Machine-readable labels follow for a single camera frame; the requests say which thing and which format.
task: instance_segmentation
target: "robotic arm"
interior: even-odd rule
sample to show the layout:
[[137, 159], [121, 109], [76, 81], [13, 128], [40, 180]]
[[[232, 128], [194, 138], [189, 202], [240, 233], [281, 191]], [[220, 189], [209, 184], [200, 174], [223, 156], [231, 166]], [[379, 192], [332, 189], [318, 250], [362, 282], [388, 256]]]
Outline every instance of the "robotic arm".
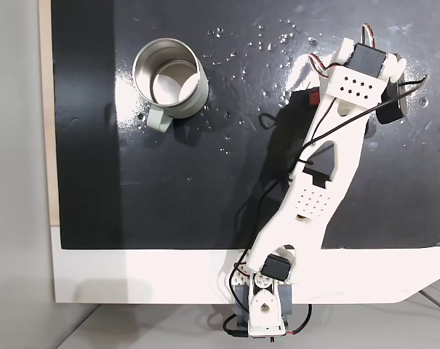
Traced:
[[[370, 45], [364, 44], [365, 30], [369, 33]], [[306, 265], [318, 262], [314, 260], [313, 251], [321, 248], [327, 225], [359, 166], [369, 114], [406, 97], [428, 80], [425, 77], [415, 88], [401, 93], [397, 81], [403, 75], [406, 60], [376, 49], [371, 28], [366, 24], [362, 26], [361, 43], [343, 39], [327, 67], [317, 56], [309, 55], [309, 58], [320, 75], [319, 107], [289, 174], [289, 190], [247, 255], [248, 307], [239, 305], [249, 313], [247, 331], [252, 337], [289, 333], [282, 312], [280, 284], [299, 284]], [[389, 84], [398, 87], [398, 94], [382, 102], [382, 94]], [[334, 145], [335, 168], [329, 180], [322, 182], [318, 179], [321, 174], [306, 165], [326, 142]], [[295, 255], [284, 245], [292, 245]]]

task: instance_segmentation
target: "black wire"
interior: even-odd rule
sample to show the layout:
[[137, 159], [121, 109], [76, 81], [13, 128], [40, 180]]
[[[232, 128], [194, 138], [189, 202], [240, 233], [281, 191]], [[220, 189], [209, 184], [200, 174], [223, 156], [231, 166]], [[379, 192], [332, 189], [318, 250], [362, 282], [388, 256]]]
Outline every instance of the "black wire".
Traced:
[[377, 109], [383, 108], [383, 107], [385, 107], [385, 106], [387, 106], [387, 105], [389, 105], [389, 104], [391, 104], [391, 103], [397, 102], [398, 100], [401, 100], [402, 98], [404, 98], [404, 97], [406, 97], [406, 96], [408, 96], [408, 95], [414, 93], [414, 92], [417, 91], [419, 88], [421, 88], [423, 85], [425, 85], [426, 82], [427, 82], [428, 80], [429, 80], [429, 77], [428, 77], [428, 75], [426, 75], [423, 79], [421, 79], [421, 80], [419, 80], [419, 81], [408, 81], [409, 84], [416, 84], [417, 86], [416, 86], [416, 87], [413, 87], [413, 88], [410, 89], [409, 91], [407, 91], [407, 92], [405, 92], [405, 93], [399, 95], [399, 96], [396, 97], [396, 98], [392, 98], [392, 99], [390, 99], [390, 100], [386, 100], [385, 102], [382, 102], [382, 103], [376, 105], [375, 107], [370, 108], [370, 109], [364, 111], [363, 113], [360, 113], [359, 115], [356, 115], [356, 116], [350, 118], [350, 119], [347, 120], [347, 121], [344, 121], [342, 124], [337, 125], [334, 129], [329, 130], [328, 132], [326, 132], [326, 133], [324, 133], [324, 134], [318, 136], [317, 138], [312, 138], [310, 141], [308, 141], [306, 144], [304, 144], [304, 145], [302, 146], [302, 148], [299, 150], [299, 153], [297, 154], [296, 159], [292, 162], [292, 165], [291, 165], [291, 167], [289, 168], [289, 173], [291, 173], [291, 172], [294, 170], [295, 165], [297, 164], [298, 161], [299, 161], [299, 162], [303, 162], [303, 161], [304, 161], [304, 160], [300, 159], [300, 155], [301, 155], [302, 152], [303, 152], [306, 148], [308, 148], [311, 144], [313, 144], [313, 143], [315, 143], [315, 142], [318, 142], [319, 140], [322, 140], [322, 139], [324, 139], [325, 137], [328, 137], [329, 135], [331, 135], [332, 133], [336, 132], [337, 130], [342, 129], [344, 126], [350, 124], [351, 122], [354, 122], [355, 120], [360, 119], [360, 118], [363, 117], [363, 116], [366, 116], [366, 115], [368, 115], [368, 114], [370, 114], [370, 113], [376, 111]]
[[233, 294], [234, 299], [236, 300], [236, 303], [246, 312], [249, 313], [249, 309], [247, 309], [245, 307], [244, 304], [242, 304], [241, 300], [237, 297], [237, 294], [234, 291], [234, 287], [233, 287], [233, 277], [234, 277], [234, 273], [238, 270], [239, 265], [242, 263], [242, 260], [246, 257], [247, 252], [252, 248], [252, 245], [254, 244], [255, 241], [255, 236], [258, 234], [257, 231], [257, 227], [258, 227], [258, 217], [260, 216], [260, 207], [262, 206], [262, 201], [263, 199], [279, 184], [279, 180], [275, 181], [275, 183], [273, 183], [271, 185], [271, 187], [262, 194], [262, 196], [260, 197], [260, 200], [258, 201], [258, 206], [257, 206], [257, 213], [255, 215], [255, 223], [254, 223], [254, 228], [252, 229], [252, 236], [250, 237], [250, 241], [247, 244], [246, 249], [244, 250], [244, 252], [242, 252], [241, 257], [239, 258], [239, 260], [237, 261], [236, 264], [233, 265], [233, 271], [231, 272], [230, 276], [229, 276], [229, 289], [231, 291], [231, 293]]
[[248, 331], [242, 331], [242, 330], [238, 330], [238, 329], [229, 329], [228, 328], [229, 321], [233, 320], [236, 316], [237, 315], [234, 313], [233, 315], [231, 315], [229, 318], [227, 318], [223, 322], [223, 331], [233, 337], [248, 337], [249, 336]]
[[301, 332], [307, 326], [308, 322], [310, 321], [311, 316], [312, 316], [312, 304], [309, 304], [308, 310], [307, 310], [307, 317], [305, 317], [304, 322], [302, 322], [302, 325], [300, 325], [294, 331], [291, 331], [290, 334], [294, 335], [294, 334]]

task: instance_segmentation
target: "cup rim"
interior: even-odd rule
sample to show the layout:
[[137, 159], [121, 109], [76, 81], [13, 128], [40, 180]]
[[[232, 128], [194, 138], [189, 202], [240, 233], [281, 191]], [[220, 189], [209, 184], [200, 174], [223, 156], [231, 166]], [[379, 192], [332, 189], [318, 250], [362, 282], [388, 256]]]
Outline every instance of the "cup rim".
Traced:
[[[137, 85], [137, 80], [136, 80], [136, 78], [135, 78], [135, 69], [136, 69], [137, 62], [139, 61], [139, 57], [141, 56], [141, 54], [142, 54], [142, 53], [143, 53], [143, 52], [144, 52], [149, 46], [151, 46], [151, 45], [153, 45], [153, 44], [156, 44], [156, 43], [159, 42], [159, 41], [165, 41], [165, 40], [175, 41], [175, 42], [177, 42], [178, 44], [183, 45], [186, 49], [189, 50], [189, 52], [191, 53], [192, 57], [194, 58], [194, 60], [195, 60], [195, 62], [196, 62], [196, 70], [197, 70], [197, 83], [196, 83], [196, 86], [192, 89], [191, 93], [190, 93], [189, 95], [187, 95], [183, 100], [180, 100], [179, 102], [176, 102], [176, 103], [173, 103], [173, 104], [160, 104], [160, 103], [157, 103], [157, 102], [155, 102], [155, 101], [149, 100], [149, 99], [148, 99], [148, 98], [142, 93], [142, 91], [140, 91], [140, 88], [139, 88], [139, 86]], [[147, 101], [147, 102], [150, 103], [151, 105], [155, 105], [155, 106], [157, 106], [157, 107], [159, 107], [159, 108], [161, 108], [161, 109], [164, 109], [164, 108], [171, 108], [171, 107], [177, 107], [177, 106], [182, 105], [183, 103], [185, 103], [189, 98], [192, 97], [192, 95], [193, 95], [193, 94], [196, 92], [196, 90], [199, 88], [199, 85], [200, 85], [200, 78], [201, 78], [201, 77], [200, 77], [200, 62], [199, 62], [199, 59], [197, 58], [196, 54], [193, 53], [192, 49], [191, 49], [187, 44], [185, 44], [185, 43], [182, 42], [181, 40], [177, 40], [177, 39], [174, 39], [174, 38], [159, 38], [159, 39], [155, 39], [155, 40], [150, 41], [150, 42], [147, 43], [142, 49], [140, 49], [140, 51], [137, 53], [137, 56], [136, 56], [135, 59], [134, 59], [134, 64], [132, 65], [132, 80], [134, 81], [135, 88], [138, 90], [138, 92], [140, 93], [140, 95], [143, 97], [143, 99], [144, 99], [145, 101]]]

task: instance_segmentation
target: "wall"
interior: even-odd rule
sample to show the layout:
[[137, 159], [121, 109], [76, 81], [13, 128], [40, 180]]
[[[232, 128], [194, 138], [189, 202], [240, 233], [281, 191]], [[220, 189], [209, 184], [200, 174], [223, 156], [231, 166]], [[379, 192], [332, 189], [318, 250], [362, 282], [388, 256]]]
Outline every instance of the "wall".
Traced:
[[0, 0], [0, 348], [56, 348], [94, 305], [52, 290], [37, 0]]

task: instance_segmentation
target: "mug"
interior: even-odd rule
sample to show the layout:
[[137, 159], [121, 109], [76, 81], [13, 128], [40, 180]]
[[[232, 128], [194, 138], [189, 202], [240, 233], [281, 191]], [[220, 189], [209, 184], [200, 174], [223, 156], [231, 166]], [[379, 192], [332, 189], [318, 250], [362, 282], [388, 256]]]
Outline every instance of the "mug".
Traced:
[[137, 54], [132, 78], [151, 104], [147, 126], [165, 132], [174, 119], [199, 112], [208, 98], [208, 81], [192, 49], [176, 39], [146, 44]]

